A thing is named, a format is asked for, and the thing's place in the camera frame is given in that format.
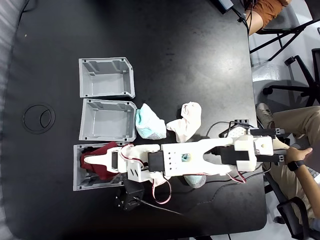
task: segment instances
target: black table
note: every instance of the black table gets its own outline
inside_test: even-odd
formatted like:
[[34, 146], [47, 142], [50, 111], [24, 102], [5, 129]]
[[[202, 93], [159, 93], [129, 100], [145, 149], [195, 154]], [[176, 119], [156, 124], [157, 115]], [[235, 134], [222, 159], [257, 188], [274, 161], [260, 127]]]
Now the black table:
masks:
[[[10, 66], [3, 123], [1, 180], [7, 224], [26, 240], [156, 239], [255, 231], [266, 223], [262, 176], [247, 184], [206, 184], [192, 190], [173, 177], [166, 208], [113, 206], [116, 188], [73, 192], [73, 145], [79, 141], [83, 100], [78, 58], [127, 57], [134, 70], [138, 108], [147, 103], [165, 122], [182, 104], [202, 107], [193, 140], [217, 121], [255, 122], [246, 28], [233, 12], [221, 15], [206, 0], [43, 0], [23, 14]], [[55, 111], [52, 128], [32, 134], [22, 124], [30, 105]], [[226, 129], [215, 126], [215, 138]], [[137, 138], [135, 144], [172, 143]], [[226, 179], [213, 176], [209, 179]], [[145, 199], [151, 185], [146, 183]], [[159, 187], [157, 194], [165, 194]]]

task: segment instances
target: watch strap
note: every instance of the watch strap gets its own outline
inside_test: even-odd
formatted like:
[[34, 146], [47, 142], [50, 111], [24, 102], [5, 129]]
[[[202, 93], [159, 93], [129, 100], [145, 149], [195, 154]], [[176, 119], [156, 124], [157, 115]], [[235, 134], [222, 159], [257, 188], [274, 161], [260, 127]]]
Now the watch strap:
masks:
[[305, 162], [303, 160], [299, 160], [299, 161], [289, 162], [287, 166], [290, 171], [294, 172], [302, 165], [305, 165]]

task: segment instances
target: circle drawn on table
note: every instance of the circle drawn on table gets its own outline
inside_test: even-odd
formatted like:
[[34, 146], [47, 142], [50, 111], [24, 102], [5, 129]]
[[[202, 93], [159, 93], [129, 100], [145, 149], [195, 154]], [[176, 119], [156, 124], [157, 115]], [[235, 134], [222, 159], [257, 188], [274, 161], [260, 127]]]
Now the circle drawn on table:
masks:
[[28, 106], [23, 112], [22, 124], [32, 134], [43, 134], [55, 123], [56, 115], [51, 106], [37, 103]]

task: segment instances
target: black chair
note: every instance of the black chair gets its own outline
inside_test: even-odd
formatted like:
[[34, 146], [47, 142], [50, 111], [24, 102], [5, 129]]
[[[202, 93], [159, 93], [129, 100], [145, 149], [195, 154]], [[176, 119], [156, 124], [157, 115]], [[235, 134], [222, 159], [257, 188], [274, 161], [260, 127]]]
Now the black chair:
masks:
[[[281, 217], [276, 217], [276, 222], [286, 224], [293, 239], [305, 240], [310, 237], [315, 240], [320, 240], [320, 232], [309, 228], [308, 214], [304, 202], [297, 196], [292, 199], [287, 199], [269, 172], [265, 173], [265, 177], [269, 182], [269, 185], [264, 188], [265, 193], [267, 194], [274, 191], [279, 201], [279, 205], [276, 208], [281, 214]], [[299, 219], [295, 215], [292, 204], [296, 204], [300, 210], [302, 225], [299, 224]]]
[[319, 68], [320, 68], [320, 48], [315, 48], [312, 50], [312, 57], [313, 57], [313, 66], [314, 66], [314, 75], [315, 79], [311, 76], [310, 72], [308, 71], [306, 65], [301, 60], [301, 58], [297, 55], [295, 57], [290, 57], [284, 63], [289, 66], [294, 61], [297, 61], [305, 79], [309, 85], [307, 86], [283, 86], [283, 85], [271, 85], [263, 89], [264, 95], [270, 95], [273, 93], [273, 89], [282, 89], [282, 90], [289, 90], [289, 91], [297, 91], [301, 92], [301, 97], [309, 96], [309, 99], [306, 103], [306, 107], [313, 106], [315, 100], [320, 103], [320, 75], [319, 75]]
[[[320, 3], [319, 0], [305, 0], [309, 11], [312, 16], [312, 20], [302, 25], [299, 24], [297, 16], [293, 8], [289, 5], [285, 7], [282, 12], [273, 19], [264, 29], [260, 30], [258, 34], [277, 34], [278, 36], [274, 39], [267, 41], [266, 43], [256, 47], [250, 51], [250, 54], [264, 48], [265, 46], [272, 44], [275, 41], [280, 42], [280, 50], [277, 51], [268, 61], [274, 59], [280, 54], [293, 40], [295, 40], [303, 30], [311, 24], [320, 21]], [[282, 45], [281, 39], [289, 34], [294, 34], [292, 38], [285, 44]]]

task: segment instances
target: sneaker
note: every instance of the sneaker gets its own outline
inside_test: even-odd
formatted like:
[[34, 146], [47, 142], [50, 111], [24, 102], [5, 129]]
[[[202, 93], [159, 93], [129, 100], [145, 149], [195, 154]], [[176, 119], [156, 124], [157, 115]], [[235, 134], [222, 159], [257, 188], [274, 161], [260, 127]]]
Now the sneaker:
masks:
[[259, 103], [256, 106], [256, 115], [260, 122], [262, 123], [262, 126], [265, 129], [270, 128], [271, 123], [274, 121], [274, 117], [272, 116], [272, 113], [268, 107], [268, 105], [264, 103]]

